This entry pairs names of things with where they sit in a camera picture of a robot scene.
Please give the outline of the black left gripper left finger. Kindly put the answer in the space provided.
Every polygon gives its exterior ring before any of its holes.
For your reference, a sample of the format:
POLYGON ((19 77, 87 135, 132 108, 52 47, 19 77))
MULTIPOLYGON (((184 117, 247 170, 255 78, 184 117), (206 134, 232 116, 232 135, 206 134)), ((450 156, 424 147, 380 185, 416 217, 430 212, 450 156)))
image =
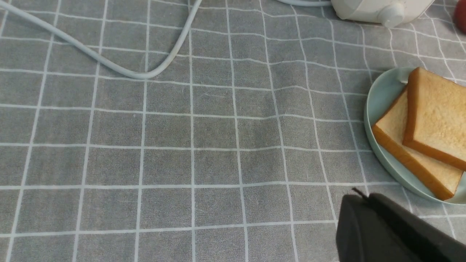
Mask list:
POLYGON ((343 196, 336 231, 340 262, 419 262, 387 222, 376 212, 370 198, 356 194, 343 196))

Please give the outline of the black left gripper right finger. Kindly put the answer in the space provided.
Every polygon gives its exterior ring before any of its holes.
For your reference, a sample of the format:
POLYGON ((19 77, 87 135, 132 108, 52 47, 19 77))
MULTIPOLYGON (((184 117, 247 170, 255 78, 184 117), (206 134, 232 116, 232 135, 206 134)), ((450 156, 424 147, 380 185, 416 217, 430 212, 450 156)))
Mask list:
POLYGON ((399 204, 378 193, 368 204, 420 262, 464 262, 465 244, 449 237, 399 204))

